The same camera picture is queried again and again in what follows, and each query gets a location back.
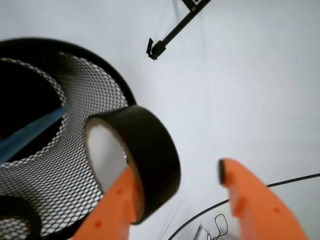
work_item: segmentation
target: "black metal arm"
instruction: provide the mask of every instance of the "black metal arm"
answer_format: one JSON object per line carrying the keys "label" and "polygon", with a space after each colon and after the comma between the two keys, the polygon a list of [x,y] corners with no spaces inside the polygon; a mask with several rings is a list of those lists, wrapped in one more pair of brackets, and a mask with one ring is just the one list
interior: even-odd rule
{"label": "black metal arm", "polygon": [[181,20],[181,22],[161,41],[159,40],[154,46],[154,41],[149,38],[148,47],[146,53],[148,56],[156,60],[166,50],[166,46],[180,31],[211,1],[211,0],[182,0],[186,7],[190,10],[187,16]]}

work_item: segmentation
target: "mesh trash can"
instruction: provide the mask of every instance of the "mesh trash can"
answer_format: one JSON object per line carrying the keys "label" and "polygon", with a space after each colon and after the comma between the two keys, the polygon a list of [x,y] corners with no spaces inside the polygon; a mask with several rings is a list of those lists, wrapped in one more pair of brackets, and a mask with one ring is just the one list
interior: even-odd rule
{"label": "mesh trash can", "polygon": [[[35,93],[55,98],[53,105],[35,101],[50,106],[44,112],[57,105],[67,108],[40,140],[30,143],[32,148],[24,149],[24,155],[0,166],[0,239],[68,239],[102,197],[87,161],[84,124],[90,115],[136,104],[133,94],[103,59],[57,40],[0,42],[0,70],[6,72],[0,79],[6,98],[17,91],[28,96],[25,91],[32,83]],[[24,89],[11,82],[17,72]],[[44,94],[46,88],[51,93]],[[29,114],[12,109],[11,103],[19,106],[24,99],[1,99],[2,119],[12,123],[28,118]]]}

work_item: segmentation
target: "white backdrop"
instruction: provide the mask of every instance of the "white backdrop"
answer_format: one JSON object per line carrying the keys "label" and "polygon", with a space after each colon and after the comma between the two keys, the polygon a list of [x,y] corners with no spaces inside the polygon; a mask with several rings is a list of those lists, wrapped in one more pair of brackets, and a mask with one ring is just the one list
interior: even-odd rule
{"label": "white backdrop", "polygon": [[1,40],[54,38],[95,52],[170,132],[181,188],[130,240],[166,240],[226,199],[220,157],[237,158],[266,184],[320,172],[320,2],[213,0],[153,61],[148,40],[182,19],[181,2],[0,1]]}

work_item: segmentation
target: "black wire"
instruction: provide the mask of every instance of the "black wire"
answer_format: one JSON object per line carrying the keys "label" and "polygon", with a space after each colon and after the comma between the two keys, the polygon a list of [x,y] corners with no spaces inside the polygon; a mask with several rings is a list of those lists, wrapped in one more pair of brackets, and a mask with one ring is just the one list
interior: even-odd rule
{"label": "black wire", "polygon": [[212,240],[212,237],[211,237],[210,233],[208,233],[208,234],[206,235],[206,240]]}
{"label": "black wire", "polygon": [[[312,174],[312,175],[308,175],[308,176],[302,176],[302,177],[297,177],[297,178],[293,178],[293,179],[289,179],[286,181],[280,181],[280,182],[276,182],[276,183],[272,183],[267,185],[268,188],[272,188],[272,187],[276,187],[276,186],[280,186],[280,185],[284,185],[284,184],[290,184],[290,183],[294,183],[294,182],[298,182],[298,181],[302,181],[302,180],[307,180],[307,179],[312,179],[312,178],[318,178],[320,177],[320,173],[316,173],[316,174]],[[202,212],[198,213],[197,215],[195,215],[194,217],[190,218],[188,221],[186,221],[181,227],[179,227],[172,235],[171,237],[169,237],[168,240],[172,240],[182,229],[184,229],[189,223],[191,223],[192,221],[194,221],[195,219],[197,219],[198,217],[202,216],[203,214],[211,211],[212,209],[215,209],[217,207],[220,207],[223,204],[226,204],[229,202],[229,199],[224,200],[222,202],[219,202],[205,210],[203,210]]]}
{"label": "black wire", "polygon": [[[219,217],[219,216],[223,216],[223,217],[224,217],[225,224],[226,224],[226,232],[225,232],[224,234],[222,234],[222,235],[221,235],[220,228],[219,228],[219,226],[218,226],[218,224],[217,224],[217,217]],[[228,222],[227,222],[227,219],[226,219],[225,215],[223,215],[223,214],[219,214],[219,215],[215,216],[214,222],[215,222],[216,227],[218,228],[219,234],[218,234],[217,237],[215,237],[215,238],[212,239],[212,240],[217,240],[218,238],[220,238],[220,237],[222,237],[222,236],[224,236],[224,235],[226,235],[226,234],[228,233],[228,230],[229,230],[229,229],[228,229]]]}

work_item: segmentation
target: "blue strip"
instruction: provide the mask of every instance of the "blue strip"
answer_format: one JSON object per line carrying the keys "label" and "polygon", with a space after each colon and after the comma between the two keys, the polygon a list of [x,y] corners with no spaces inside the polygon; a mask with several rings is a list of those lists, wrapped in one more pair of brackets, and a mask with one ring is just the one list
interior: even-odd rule
{"label": "blue strip", "polygon": [[0,164],[5,163],[17,152],[28,145],[33,139],[39,136],[44,130],[58,121],[66,112],[67,108],[62,106],[51,113],[40,117],[27,126],[19,129],[9,137],[0,141]]}

